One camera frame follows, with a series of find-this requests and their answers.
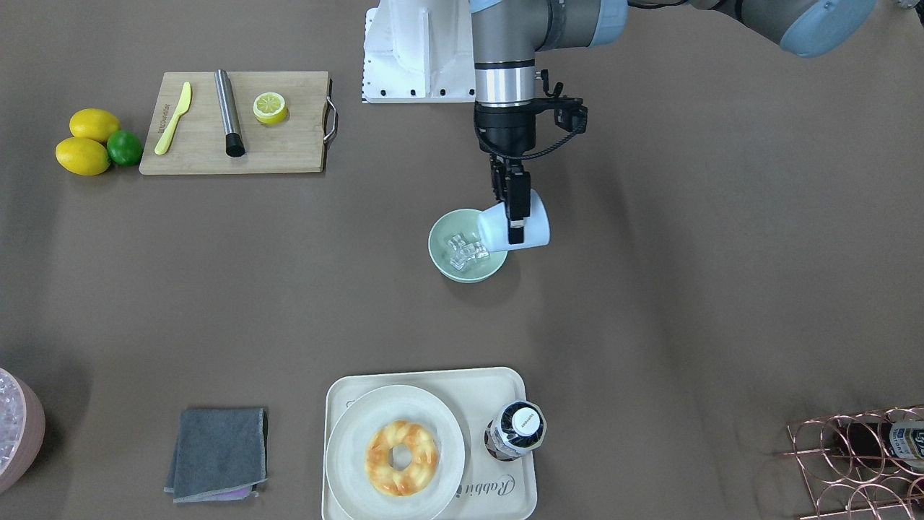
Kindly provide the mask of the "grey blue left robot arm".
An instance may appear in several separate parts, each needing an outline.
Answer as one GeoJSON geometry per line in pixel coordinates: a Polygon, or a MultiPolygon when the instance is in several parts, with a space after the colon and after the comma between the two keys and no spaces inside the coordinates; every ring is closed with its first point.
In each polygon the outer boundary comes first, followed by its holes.
{"type": "MultiPolygon", "coordinates": [[[[824,55],[868,19],[873,1],[695,1],[726,14],[785,52],[824,55]]],[[[537,53],[613,43],[626,26],[629,1],[472,1],[476,79],[473,128],[489,155],[496,204],[476,218],[488,251],[545,246],[550,224],[525,161],[535,151],[536,118],[551,111],[565,139],[586,131],[588,110],[537,70],[537,53]]]]}

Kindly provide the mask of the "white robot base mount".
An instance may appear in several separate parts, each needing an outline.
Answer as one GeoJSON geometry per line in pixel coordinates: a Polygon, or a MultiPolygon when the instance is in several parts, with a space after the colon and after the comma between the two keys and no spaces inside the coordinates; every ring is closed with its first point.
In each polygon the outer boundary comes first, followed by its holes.
{"type": "Polygon", "coordinates": [[[380,1],[365,12],[364,103],[472,103],[466,1],[380,1]]]}

